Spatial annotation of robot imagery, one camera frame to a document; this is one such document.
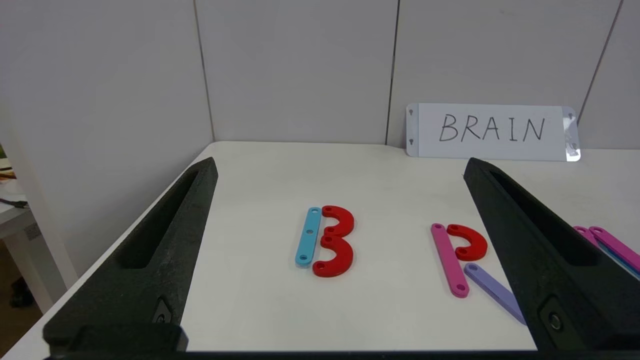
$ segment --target cable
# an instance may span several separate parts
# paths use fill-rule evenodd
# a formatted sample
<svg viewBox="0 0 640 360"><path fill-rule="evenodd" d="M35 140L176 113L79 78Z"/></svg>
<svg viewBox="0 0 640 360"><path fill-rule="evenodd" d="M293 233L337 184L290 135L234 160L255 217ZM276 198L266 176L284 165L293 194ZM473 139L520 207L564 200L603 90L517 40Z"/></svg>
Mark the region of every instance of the cable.
<svg viewBox="0 0 640 360"><path fill-rule="evenodd" d="M19 208L19 209L28 209L29 208L29 203L26 202L26 201L9 201L9 200L5 200L5 199L0 197L0 202L2 202L3 204L14 206L14 207Z"/></svg>

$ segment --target sign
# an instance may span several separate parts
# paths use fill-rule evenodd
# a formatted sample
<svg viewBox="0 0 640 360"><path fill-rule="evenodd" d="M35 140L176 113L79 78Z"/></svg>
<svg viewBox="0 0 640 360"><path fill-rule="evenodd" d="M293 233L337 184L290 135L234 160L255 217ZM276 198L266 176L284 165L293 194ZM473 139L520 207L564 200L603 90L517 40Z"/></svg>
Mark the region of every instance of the sign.
<svg viewBox="0 0 640 360"><path fill-rule="evenodd" d="M429 158L580 160L567 106L410 104L406 153Z"/></svg>

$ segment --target purple plastic bar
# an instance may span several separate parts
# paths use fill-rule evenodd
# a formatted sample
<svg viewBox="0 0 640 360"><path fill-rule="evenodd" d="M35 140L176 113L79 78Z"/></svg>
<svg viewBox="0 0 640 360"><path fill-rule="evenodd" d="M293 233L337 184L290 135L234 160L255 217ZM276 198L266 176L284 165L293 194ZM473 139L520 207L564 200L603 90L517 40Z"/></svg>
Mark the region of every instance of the purple plastic bar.
<svg viewBox="0 0 640 360"><path fill-rule="evenodd" d="M433 224L431 226L431 234L438 249L438 255L442 262L444 275L447 277L451 293L457 297L467 297L469 294L469 284L462 272L456 253L453 252L453 246L449 241L447 229L442 224Z"/></svg>
<svg viewBox="0 0 640 360"><path fill-rule="evenodd" d="M600 246L598 245L598 241L596 240L595 236L593 236L593 234L589 229L587 229L584 226L574 226L573 228L578 233L580 233L580 235L582 235L583 238L589 240L589 242L592 243L595 247L597 247L598 249L600 248Z"/></svg>
<svg viewBox="0 0 640 360"><path fill-rule="evenodd" d="M635 271L640 272L640 255L636 254L633 250L623 244L622 241L618 240L615 236L609 234L609 232L601 227L592 226L589 230L593 236L611 250L612 253L626 262Z"/></svg>
<svg viewBox="0 0 640 360"><path fill-rule="evenodd" d="M524 316L522 316L522 312L520 312L520 307L518 307L516 297L499 283L498 280L494 279L488 272L474 263L465 265L465 274L497 301L498 304L504 307L506 311L509 311L509 314L513 315L516 320L523 325L527 325L524 321Z"/></svg>

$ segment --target white wall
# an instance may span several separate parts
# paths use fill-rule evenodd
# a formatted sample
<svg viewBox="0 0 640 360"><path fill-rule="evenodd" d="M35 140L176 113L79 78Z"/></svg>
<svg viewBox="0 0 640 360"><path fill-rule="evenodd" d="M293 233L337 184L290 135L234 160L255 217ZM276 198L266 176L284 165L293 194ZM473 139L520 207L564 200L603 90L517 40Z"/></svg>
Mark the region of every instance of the white wall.
<svg viewBox="0 0 640 360"><path fill-rule="evenodd" d="M0 2L0 142L67 286L212 142L193 7Z"/></svg>
<svg viewBox="0 0 640 360"><path fill-rule="evenodd" d="M580 111L618 4L402 0L387 144L404 147L404 109L412 102ZM624 132L627 124L619 124Z"/></svg>
<svg viewBox="0 0 640 360"><path fill-rule="evenodd" d="M397 1L196 5L217 140L385 142Z"/></svg>
<svg viewBox="0 0 640 360"><path fill-rule="evenodd" d="M580 118L593 149L640 149L640 1L625 1Z"/></svg>

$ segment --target white table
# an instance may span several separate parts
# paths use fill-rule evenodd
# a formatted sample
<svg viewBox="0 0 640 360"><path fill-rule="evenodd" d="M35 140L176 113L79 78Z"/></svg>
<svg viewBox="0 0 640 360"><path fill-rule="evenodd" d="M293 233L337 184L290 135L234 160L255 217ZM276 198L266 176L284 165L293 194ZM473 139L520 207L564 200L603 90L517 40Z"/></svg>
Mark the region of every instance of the white table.
<svg viewBox="0 0 640 360"><path fill-rule="evenodd" d="M17 180L2 181L0 197L27 200ZM0 241L6 244L40 310L43 313L49 310L66 288L29 209L0 203Z"/></svg>
<svg viewBox="0 0 640 360"><path fill-rule="evenodd" d="M182 319L188 350L535 348L527 328L474 283L466 299L446 285L430 225L463 224L486 236L462 178L466 160L409 158L384 145L218 142L194 162L209 156L220 178ZM568 223L600 225L640 251L640 151L492 163ZM331 279L293 261L307 209L327 204L356 219L346 238L353 266ZM6 359L48 355L44 324L138 221ZM508 285L491 244L478 263Z"/></svg>

